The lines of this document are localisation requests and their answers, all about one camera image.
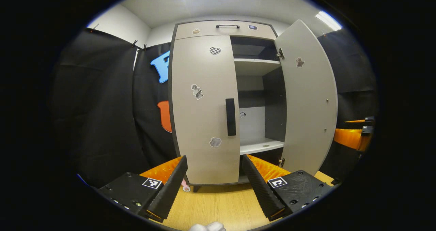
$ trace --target fluorescent light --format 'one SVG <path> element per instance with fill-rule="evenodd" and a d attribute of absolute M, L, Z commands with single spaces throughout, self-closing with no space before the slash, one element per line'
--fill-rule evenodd
<path fill-rule="evenodd" d="M 315 17 L 321 20 L 323 23 L 327 24 L 327 26 L 329 26 L 334 31 L 342 29 L 342 26 L 326 12 L 319 12 L 318 15 L 315 15 Z"/>

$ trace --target wooden table surface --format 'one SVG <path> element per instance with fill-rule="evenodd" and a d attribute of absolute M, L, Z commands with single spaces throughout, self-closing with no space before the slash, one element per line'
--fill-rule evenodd
<path fill-rule="evenodd" d="M 322 172 L 315 175 L 329 184 L 333 178 Z M 249 183 L 230 186 L 202 186 L 198 192 L 179 188 L 165 226 L 187 231 L 194 224 L 224 224 L 227 231 L 246 231 L 268 223 Z"/>

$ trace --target black handle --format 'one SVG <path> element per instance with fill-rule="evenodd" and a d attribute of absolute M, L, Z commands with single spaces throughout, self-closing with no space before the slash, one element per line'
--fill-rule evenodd
<path fill-rule="evenodd" d="M 220 26 L 234 26 L 234 27 L 236 27 L 237 29 L 240 28 L 239 25 L 231 25 L 231 24 L 216 25 L 217 28 L 219 28 Z"/>
<path fill-rule="evenodd" d="M 225 110 L 227 112 L 227 135 L 236 135 L 235 99 L 225 100 Z"/>

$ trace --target wardrobe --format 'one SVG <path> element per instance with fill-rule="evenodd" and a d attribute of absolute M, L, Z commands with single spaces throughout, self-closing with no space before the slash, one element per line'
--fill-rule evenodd
<path fill-rule="evenodd" d="M 187 156 L 190 185 L 248 182 L 244 154 L 314 175 L 333 141 L 333 71 L 301 20 L 280 36 L 243 20 L 176 24 L 168 82 L 174 144 Z"/>

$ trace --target white glove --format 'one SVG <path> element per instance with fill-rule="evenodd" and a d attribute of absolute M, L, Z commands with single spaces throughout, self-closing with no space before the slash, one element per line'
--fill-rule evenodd
<path fill-rule="evenodd" d="M 222 223 L 213 222 L 207 226 L 195 224 L 188 231 L 226 231 L 226 229 Z"/>

